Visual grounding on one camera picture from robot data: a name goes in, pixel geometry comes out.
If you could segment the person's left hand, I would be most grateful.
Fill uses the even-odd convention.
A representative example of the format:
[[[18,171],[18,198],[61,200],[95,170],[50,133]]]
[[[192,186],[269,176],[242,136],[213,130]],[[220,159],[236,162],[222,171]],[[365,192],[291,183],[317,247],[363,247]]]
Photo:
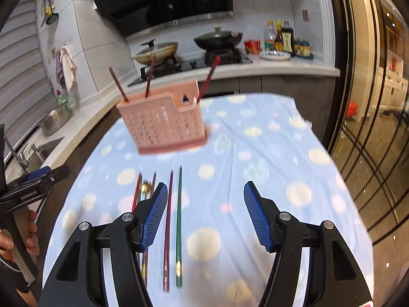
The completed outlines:
[[[35,258],[37,258],[40,254],[40,246],[37,238],[37,225],[35,224],[36,218],[37,213],[29,210],[27,220],[24,224],[25,230],[27,231],[27,239],[25,241],[26,251]],[[4,234],[4,232],[1,232],[1,257],[12,263],[15,262],[10,253],[13,248],[14,241],[11,239],[11,237]]]

